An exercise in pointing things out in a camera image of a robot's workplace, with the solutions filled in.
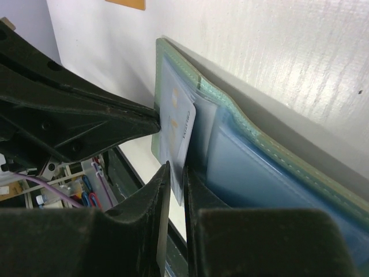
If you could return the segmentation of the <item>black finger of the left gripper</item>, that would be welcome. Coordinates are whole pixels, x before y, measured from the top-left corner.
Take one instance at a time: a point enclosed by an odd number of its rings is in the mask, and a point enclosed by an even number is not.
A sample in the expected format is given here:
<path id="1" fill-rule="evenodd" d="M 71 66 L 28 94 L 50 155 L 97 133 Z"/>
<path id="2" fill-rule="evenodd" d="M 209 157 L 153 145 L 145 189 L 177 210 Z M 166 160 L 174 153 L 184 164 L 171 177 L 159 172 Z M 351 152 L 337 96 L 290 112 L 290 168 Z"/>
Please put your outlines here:
<path id="1" fill-rule="evenodd" d="M 153 109 L 84 80 L 1 24 L 1 153 L 7 158 L 77 162 L 159 129 Z"/>

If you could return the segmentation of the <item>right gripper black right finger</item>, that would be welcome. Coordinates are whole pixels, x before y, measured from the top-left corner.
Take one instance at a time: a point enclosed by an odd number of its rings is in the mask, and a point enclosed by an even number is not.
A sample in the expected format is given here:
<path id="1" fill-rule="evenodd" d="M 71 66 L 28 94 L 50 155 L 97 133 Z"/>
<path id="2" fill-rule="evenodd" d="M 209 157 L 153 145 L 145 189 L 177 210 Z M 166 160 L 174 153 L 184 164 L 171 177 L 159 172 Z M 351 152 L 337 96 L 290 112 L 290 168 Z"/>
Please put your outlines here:
<path id="1" fill-rule="evenodd" d="M 317 209 L 231 208 L 183 172 L 190 276 L 358 276 L 337 225 Z"/>

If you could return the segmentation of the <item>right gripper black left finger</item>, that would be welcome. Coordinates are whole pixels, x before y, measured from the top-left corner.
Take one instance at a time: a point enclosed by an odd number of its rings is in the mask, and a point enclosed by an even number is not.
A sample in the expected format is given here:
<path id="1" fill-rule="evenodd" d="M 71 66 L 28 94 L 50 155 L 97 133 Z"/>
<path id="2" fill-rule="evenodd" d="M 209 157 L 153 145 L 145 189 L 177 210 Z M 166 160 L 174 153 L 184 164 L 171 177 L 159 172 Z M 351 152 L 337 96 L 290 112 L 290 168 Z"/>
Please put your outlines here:
<path id="1" fill-rule="evenodd" d="M 97 208 L 1 209 L 2 276 L 119 276 L 123 224 Z"/>

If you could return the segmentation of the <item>sage green card holder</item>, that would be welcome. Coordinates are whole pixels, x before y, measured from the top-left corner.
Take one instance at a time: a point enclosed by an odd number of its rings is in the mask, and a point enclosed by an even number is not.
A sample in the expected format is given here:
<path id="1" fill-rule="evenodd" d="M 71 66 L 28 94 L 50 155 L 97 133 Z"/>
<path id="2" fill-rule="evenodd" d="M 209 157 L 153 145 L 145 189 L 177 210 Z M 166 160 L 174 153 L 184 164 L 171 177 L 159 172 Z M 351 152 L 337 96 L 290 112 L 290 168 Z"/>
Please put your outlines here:
<path id="1" fill-rule="evenodd" d="M 355 264 L 368 271 L 368 201 L 308 164 L 257 127 L 169 41 L 156 40 L 155 110 L 179 85 L 196 116 L 186 163 L 219 198 L 237 207 L 317 208 L 338 224 Z M 152 138 L 160 159 L 160 132 Z"/>

